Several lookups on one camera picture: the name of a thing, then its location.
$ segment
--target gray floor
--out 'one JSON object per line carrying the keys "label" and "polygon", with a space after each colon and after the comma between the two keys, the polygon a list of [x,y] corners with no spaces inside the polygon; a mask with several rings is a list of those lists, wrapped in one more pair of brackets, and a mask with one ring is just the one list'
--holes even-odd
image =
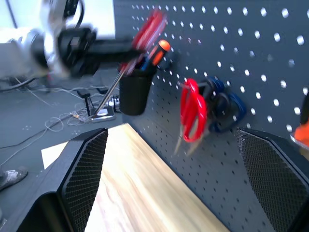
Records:
{"label": "gray floor", "polygon": [[[62,82],[61,85],[65,88],[88,87],[90,85],[96,86],[102,84],[110,85],[111,81],[116,77],[116,74],[115,70],[100,71],[95,75],[95,78],[84,78],[74,83]],[[12,91],[0,94],[0,147],[14,145],[23,141],[44,129],[45,121],[51,117],[59,117],[60,114],[71,112],[75,109],[75,104],[83,102],[66,92],[52,92],[49,94],[35,92],[35,94],[51,106],[25,91]],[[86,131],[102,127],[111,128],[120,124],[122,124],[121,114],[117,114],[117,119],[114,121],[94,124],[86,123],[81,126],[68,126],[65,121],[62,131],[48,131],[41,139],[12,157],[2,166],[2,169],[10,170],[19,166],[25,166],[29,170],[29,175],[25,180],[15,186],[0,192],[0,207],[3,210],[4,217],[8,218],[10,214],[14,213],[14,210],[18,207],[19,199],[22,198],[23,191],[35,180],[36,175],[43,170],[42,149],[65,142]],[[58,130],[60,128],[61,125],[57,125],[54,129]],[[35,138],[19,146],[0,149],[0,163],[3,163],[14,152],[25,147]]]}

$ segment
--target screwdriver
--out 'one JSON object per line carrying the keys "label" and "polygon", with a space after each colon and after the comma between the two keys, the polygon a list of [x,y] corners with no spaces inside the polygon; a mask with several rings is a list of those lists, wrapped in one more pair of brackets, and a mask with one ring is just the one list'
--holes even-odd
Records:
{"label": "screwdriver", "polygon": [[150,66],[157,66],[164,55],[170,51],[170,45],[166,40],[160,40],[159,44],[154,47],[149,56],[147,57],[145,63],[141,67],[142,71],[147,70]]}

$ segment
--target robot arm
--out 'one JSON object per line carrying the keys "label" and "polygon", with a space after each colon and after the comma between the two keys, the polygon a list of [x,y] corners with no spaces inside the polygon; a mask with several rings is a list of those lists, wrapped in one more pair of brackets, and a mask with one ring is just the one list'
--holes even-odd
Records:
{"label": "robot arm", "polygon": [[[81,18],[76,27],[66,28],[78,4],[82,5]],[[130,39],[97,39],[91,27],[79,27],[83,14],[83,0],[42,0],[43,31],[32,29],[0,43],[0,50],[9,54],[0,60],[0,78],[41,77],[50,72],[62,78],[77,77],[94,74],[101,63],[128,62],[143,53],[132,49]]]}

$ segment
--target dark gray pegboard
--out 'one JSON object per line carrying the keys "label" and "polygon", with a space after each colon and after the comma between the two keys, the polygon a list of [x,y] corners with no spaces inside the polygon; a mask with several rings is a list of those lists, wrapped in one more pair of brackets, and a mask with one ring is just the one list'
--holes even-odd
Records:
{"label": "dark gray pegboard", "polygon": [[160,38],[178,58],[153,78],[145,113],[126,120],[231,231],[274,231],[233,131],[206,137],[192,158],[186,145],[172,155],[180,125],[177,81],[229,82],[248,109],[239,126],[289,139],[308,92],[309,2],[115,0],[116,35],[134,36],[153,6],[168,14]]}

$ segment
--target wooden tabletop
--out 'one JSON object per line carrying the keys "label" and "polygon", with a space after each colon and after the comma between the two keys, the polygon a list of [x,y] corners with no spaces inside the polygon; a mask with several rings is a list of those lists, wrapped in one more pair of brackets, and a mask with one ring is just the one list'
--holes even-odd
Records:
{"label": "wooden tabletop", "polygon": [[[47,148],[42,156],[63,147],[64,144]],[[109,129],[100,186],[85,231],[227,232],[228,229],[130,125],[124,124]]]}

